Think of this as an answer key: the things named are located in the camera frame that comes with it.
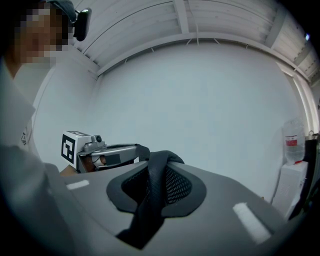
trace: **white wall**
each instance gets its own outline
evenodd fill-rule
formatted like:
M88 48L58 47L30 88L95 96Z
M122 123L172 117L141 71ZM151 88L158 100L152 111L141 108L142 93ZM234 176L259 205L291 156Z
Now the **white wall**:
M78 55L81 53L77 54L75 49L68 54L49 72L47 81L41 85L33 117L36 150L43 162L55 164L60 171L67 166L61 157L63 131L86 132L87 111L97 82L88 71L90 65L83 61L86 57Z
M270 201L283 164L282 126L298 116L275 61L250 49L176 45L107 73L87 132L108 144L170 150Z

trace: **person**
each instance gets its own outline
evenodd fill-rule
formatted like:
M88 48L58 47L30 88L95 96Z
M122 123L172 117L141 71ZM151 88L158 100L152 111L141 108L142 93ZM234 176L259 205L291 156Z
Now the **person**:
M0 62L0 145L18 146L38 155L31 122L35 109L13 79L23 64L40 62L49 52L62 51L73 36L77 15L70 0L27 1L14 11L13 21L5 27L8 40ZM85 165L89 172L94 170L91 159L86 159ZM75 173L71 166L61 172L63 176Z
M0 202L10 230L4 231L4 244L23 240L23 252L34 253L37 238L45 241L42 253L50 248L54 254L70 255L73 240L50 191L48 165L30 148L30 121L35 109L19 92L13 78L23 64L38 62L47 52L62 51L73 32L76 11L70 0L6 4L2 7L6 15L1 15Z

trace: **plastic bottle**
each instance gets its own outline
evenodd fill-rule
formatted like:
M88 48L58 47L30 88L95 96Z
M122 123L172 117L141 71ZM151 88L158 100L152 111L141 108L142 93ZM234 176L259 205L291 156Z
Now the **plastic bottle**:
M304 124L299 118L287 121L283 126L285 157L289 165L301 162L305 156Z

